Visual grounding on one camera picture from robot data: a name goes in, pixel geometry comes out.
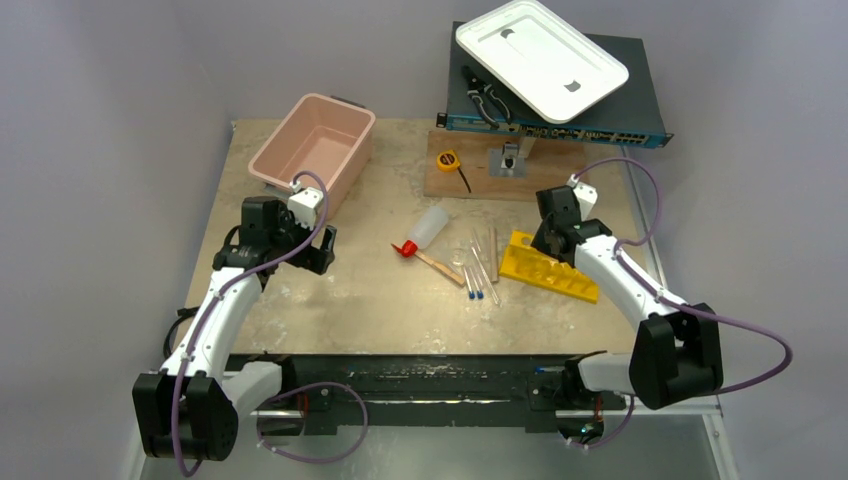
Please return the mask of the yellow test tube rack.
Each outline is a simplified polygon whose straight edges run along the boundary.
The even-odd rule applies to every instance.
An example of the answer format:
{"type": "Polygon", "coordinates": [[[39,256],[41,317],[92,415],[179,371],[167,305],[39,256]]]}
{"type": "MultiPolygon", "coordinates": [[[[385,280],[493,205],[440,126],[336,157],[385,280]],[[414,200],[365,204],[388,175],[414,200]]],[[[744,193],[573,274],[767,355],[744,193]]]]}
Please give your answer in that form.
{"type": "Polygon", "coordinates": [[[511,232],[498,270],[501,277],[587,303],[598,302],[600,289],[588,276],[532,248],[532,240],[529,233],[511,232]]]}

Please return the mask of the clear glass test tube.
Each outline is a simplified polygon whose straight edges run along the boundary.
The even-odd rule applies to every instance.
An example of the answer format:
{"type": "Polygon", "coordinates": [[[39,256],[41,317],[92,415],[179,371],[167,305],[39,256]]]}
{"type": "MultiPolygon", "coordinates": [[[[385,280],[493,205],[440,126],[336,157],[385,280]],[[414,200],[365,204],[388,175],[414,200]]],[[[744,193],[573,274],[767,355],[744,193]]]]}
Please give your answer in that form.
{"type": "Polygon", "coordinates": [[[481,243],[480,243],[480,240],[479,240],[479,235],[477,234],[477,232],[474,229],[471,230],[470,248],[471,248],[472,255],[474,256],[474,258],[475,258],[475,260],[478,264],[478,269],[481,272],[483,283],[485,284],[487,290],[489,291],[491,300],[493,301],[493,303],[496,306],[501,307],[502,306],[502,300],[501,300],[500,296],[498,295],[496,289],[494,288],[494,285],[491,281],[490,276],[488,275],[488,272],[486,271],[485,264],[483,262],[483,257],[482,257],[482,248],[481,248],[481,243]]]}

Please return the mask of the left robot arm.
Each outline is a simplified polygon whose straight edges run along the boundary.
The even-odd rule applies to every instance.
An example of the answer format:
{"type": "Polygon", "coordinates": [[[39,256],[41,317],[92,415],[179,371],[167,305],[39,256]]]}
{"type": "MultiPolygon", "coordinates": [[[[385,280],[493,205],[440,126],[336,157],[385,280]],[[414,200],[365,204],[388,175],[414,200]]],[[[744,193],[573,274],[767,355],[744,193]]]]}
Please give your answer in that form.
{"type": "Polygon", "coordinates": [[[266,401],[284,409],[298,382],[278,363],[259,361],[226,377],[247,314],[281,263],[324,274],[334,261],[336,230],[326,225],[324,194],[308,187],[283,201],[248,197],[241,222],[215,253],[205,297],[184,338],[163,365],[142,373],[132,399],[144,453],[154,458],[222,461],[239,423],[266,401]]]}

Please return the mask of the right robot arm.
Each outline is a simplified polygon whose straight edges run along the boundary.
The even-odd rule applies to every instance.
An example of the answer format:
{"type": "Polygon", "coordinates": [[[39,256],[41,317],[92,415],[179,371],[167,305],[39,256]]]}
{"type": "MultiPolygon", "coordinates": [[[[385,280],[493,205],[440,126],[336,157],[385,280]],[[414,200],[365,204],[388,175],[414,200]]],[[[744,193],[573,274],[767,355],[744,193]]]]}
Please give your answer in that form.
{"type": "Polygon", "coordinates": [[[712,309],[665,293],[647,276],[602,221],[588,218],[596,199],[596,191],[581,182],[537,192],[541,223],[531,246],[587,276],[631,323],[636,337],[628,353],[567,360],[564,399],[584,407],[600,392],[615,392],[657,410],[713,394],[724,371],[712,309]]]}

